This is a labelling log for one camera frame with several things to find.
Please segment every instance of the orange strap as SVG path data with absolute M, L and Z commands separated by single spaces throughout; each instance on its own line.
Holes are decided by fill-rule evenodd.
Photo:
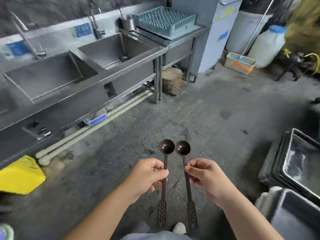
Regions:
M 244 69 L 246 72 L 252 72 L 252 70 L 254 69 L 253 67 L 251 67 L 250 69 L 245 68 L 239 61 L 235 62 L 235 65 L 240 66 L 242 69 Z

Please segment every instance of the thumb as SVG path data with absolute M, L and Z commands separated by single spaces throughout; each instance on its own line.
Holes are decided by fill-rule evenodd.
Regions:
M 191 175 L 199 180 L 206 179 L 206 177 L 205 177 L 206 170 L 205 169 L 194 168 L 191 166 L 185 166 L 184 169 L 189 175 Z
M 162 169 L 159 171 L 152 172 L 152 182 L 156 182 L 158 180 L 162 180 L 169 175 L 169 171 L 167 169 Z

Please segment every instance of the person's left hand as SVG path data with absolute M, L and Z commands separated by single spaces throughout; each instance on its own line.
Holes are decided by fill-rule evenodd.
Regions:
M 169 171 L 163 169 L 163 162 L 155 159 L 141 159 L 133 167 L 128 177 L 122 182 L 122 186 L 132 196 L 132 204 L 146 193 L 153 192 L 162 187 L 162 179 L 168 176 Z

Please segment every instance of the yellow hose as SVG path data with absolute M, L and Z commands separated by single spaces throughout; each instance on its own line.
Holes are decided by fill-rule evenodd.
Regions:
M 284 51 L 285 55 L 287 56 L 287 58 L 289 58 L 289 55 L 291 54 L 291 52 L 288 49 L 284 49 L 283 51 Z M 320 58 L 316 53 L 310 53 L 310 54 L 305 55 L 304 57 L 308 57 L 308 56 L 315 56 L 317 58 L 317 67 L 316 67 L 314 73 L 312 74 L 312 75 L 314 75 L 318 72 L 318 70 L 320 68 Z

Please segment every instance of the sink basin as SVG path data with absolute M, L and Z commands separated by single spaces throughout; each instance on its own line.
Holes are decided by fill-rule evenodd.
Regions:
M 89 59 L 108 70 L 152 49 L 152 47 L 134 37 L 118 33 L 78 49 Z
M 67 84 L 78 83 L 97 74 L 97 71 L 68 51 L 22 66 L 4 76 L 34 101 Z

